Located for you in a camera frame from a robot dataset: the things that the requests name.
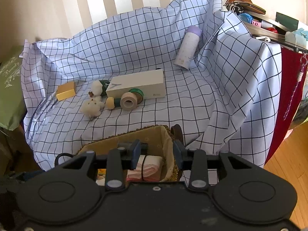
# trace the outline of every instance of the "wall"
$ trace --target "wall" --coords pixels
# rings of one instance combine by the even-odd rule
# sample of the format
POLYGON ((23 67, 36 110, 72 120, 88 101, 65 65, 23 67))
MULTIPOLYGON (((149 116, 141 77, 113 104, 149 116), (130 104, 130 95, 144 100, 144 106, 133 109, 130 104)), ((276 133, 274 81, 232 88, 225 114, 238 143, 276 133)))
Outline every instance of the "wall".
MULTIPOLYGON (((90 25, 143 6, 171 0, 0 0, 0 57, 14 44, 69 38, 90 25)), ((271 18, 276 11, 306 22, 306 0, 252 0, 271 18)))

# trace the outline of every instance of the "red cloth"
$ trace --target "red cloth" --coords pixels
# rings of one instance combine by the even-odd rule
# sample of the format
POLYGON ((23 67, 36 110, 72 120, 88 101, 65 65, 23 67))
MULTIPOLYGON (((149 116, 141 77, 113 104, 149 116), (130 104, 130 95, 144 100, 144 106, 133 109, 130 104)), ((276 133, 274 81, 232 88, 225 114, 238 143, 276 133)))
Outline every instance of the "red cloth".
POLYGON ((283 120, 283 116, 288 108, 294 87, 297 83, 298 72, 300 72, 301 69, 301 56, 302 54, 296 53, 286 48, 281 48, 282 73, 279 107, 273 139, 265 163, 273 156, 273 154, 283 141, 293 120, 293 117, 297 111, 298 105, 301 102, 301 98, 303 95, 303 87, 307 73, 307 66, 304 68, 304 75, 301 82, 298 84, 298 87, 293 96, 289 114, 287 118, 283 120))

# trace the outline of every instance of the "yellow box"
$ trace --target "yellow box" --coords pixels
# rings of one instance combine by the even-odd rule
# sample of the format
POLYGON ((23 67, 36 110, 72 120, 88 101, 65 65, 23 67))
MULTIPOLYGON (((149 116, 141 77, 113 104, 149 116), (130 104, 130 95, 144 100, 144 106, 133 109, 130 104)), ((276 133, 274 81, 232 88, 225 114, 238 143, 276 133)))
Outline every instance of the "yellow box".
POLYGON ((56 97, 59 101, 76 95, 76 85, 74 81, 58 86, 56 97))

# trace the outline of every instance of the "folded towel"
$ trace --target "folded towel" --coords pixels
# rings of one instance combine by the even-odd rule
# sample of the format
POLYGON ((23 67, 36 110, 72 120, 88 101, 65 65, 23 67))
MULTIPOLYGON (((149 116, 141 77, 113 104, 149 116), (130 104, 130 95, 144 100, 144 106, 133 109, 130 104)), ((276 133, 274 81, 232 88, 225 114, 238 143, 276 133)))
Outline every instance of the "folded towel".
POLYGON ((127 171, 127 181, 142 181, 141 169, 143 164, 143 178, 144 181, 158 182, 161 179, 161 167, 163 165, 163 158, 157 156, 140 155, 138 164, 135 170, 127 171))

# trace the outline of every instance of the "checkered cloth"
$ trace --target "checkered cloth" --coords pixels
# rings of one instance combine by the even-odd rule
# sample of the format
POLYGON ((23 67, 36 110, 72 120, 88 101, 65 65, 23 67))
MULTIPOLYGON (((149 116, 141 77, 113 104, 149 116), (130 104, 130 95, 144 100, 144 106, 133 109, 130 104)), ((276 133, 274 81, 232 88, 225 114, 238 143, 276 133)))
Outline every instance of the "checkered cloth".
POLYGON ((149 125, 179 124, 187 147, 230 150, 262 166, 271 144, 281 83, 278 44, 251 37, 221 0, 173 0, 94 24, 70 39, 25 42, 22 88, 26 139, 38 164, 56 155, 149 125), (189 71, 173 65, 185 29, 203 30, 189 71), (79 112, 93 80, 162 68, 167 96, 135 110, 79 112), (76 82, 76 96, 58 101, 57 87, 76 82))

